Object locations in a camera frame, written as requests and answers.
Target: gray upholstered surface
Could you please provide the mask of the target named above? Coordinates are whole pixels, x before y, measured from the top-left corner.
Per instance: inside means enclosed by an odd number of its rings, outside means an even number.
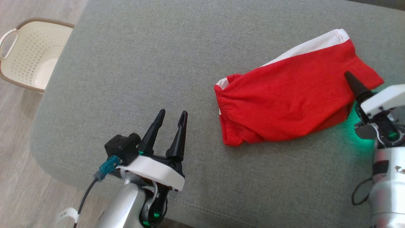
[[[40,103],[32,153],[53,177],[86,188],[111,137],[143,135],[166,108],[155,145],[163,154],[187,110],[186,184],[170,194],[167,217],[195,227],[366,227],[368,205],[353,207],[350,194],[370,176],[372,154],[349,123],[227,147],[213,85],[335,28],[386,85],[404,83],[404,24],[405,12],[348,1],[90,1]],[[94,191],[113,197],[120,185],[109,177]]]

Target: laundry basket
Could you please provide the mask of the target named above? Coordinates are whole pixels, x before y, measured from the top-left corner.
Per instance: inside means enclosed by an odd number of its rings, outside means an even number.
[[[32,18],[8,31],[0,39],[0,77],[18,86],[44,92],[73,27],[56,20]],[[4,41],[12,34],[14,42],[1,56]]]

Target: folded red garment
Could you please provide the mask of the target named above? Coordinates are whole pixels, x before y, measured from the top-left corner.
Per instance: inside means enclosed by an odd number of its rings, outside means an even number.
[[[220,80],[214,90],[224,144],[290,140],[343,122],[354,101],[345,71],[369,89],[384,82],[336,29]]]

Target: wooden floor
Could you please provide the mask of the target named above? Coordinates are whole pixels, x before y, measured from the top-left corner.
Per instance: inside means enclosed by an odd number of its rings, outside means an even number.
[[[76,24],[87,0],[0,0],[0,37],[20,22],[44,17]],[[0,227],[72,227],[55,216],[78,208],[84,191],[51,178],[29,151],[29,131],[42,95],[0,79]],[[78,227],[93,227],[108,200],[90,193]],[[189,226],[164,220],[159,227]]]

